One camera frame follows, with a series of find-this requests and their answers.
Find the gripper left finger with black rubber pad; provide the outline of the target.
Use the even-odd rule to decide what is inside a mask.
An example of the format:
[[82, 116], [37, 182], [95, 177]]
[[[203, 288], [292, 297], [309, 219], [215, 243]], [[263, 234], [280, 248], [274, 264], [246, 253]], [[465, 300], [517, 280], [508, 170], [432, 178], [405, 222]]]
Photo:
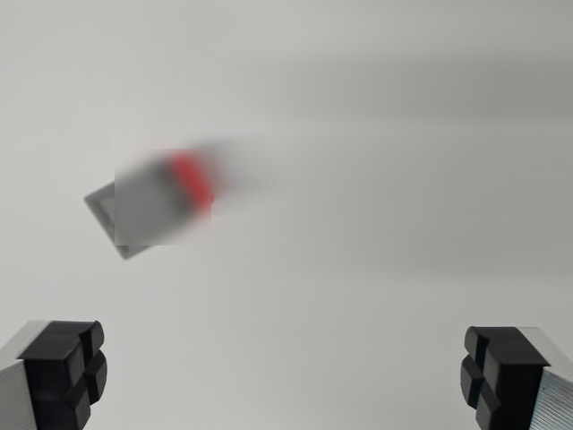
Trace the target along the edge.
[[83, 429], [107, 384], [98, 321], [29, 321], [1, 347], [1, 427]]

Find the gripper right finger with black rubber pad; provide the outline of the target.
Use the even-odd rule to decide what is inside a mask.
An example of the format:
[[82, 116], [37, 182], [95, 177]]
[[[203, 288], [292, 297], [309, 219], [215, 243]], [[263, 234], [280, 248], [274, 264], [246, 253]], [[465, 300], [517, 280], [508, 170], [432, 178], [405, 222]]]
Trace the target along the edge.
[[466, 330], [466, 404], [484, 430], [572, 428], [572, 360], [535, 327]]

